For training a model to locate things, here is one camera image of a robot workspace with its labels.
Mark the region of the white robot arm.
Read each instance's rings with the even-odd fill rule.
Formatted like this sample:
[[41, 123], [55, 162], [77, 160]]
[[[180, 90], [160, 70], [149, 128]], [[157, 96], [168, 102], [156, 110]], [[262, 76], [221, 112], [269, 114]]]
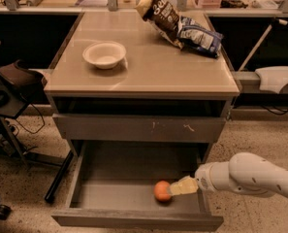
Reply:
[[201, 165], [194, 178], [187, 176], [166, 189], [171, 196], [204, 192], [229, 191], [240, 195], [288, 198], [288, 170], [264, 157], [240, 152], [225, 162]]

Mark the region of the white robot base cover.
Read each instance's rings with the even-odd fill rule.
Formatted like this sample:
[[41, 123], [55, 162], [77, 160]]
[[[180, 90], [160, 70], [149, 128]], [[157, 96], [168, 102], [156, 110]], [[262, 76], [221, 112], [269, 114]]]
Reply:
[[279, 94], [288, 84], [288, 66], [272, 66], [255, 70], [260, 78], [259, 89]]

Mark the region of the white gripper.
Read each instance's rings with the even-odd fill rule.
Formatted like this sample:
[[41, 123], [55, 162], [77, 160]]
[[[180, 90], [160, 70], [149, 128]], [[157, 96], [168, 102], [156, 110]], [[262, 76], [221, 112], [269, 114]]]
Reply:
[[198, 188], [201, 191], [215, 192], [228, 190], [230, 188], [229, 183], [229, 163], [210, 162], [197, 169], [195, 179], [186, 176], [172, 183], [167, 191], [171, 196], [196, 193]]

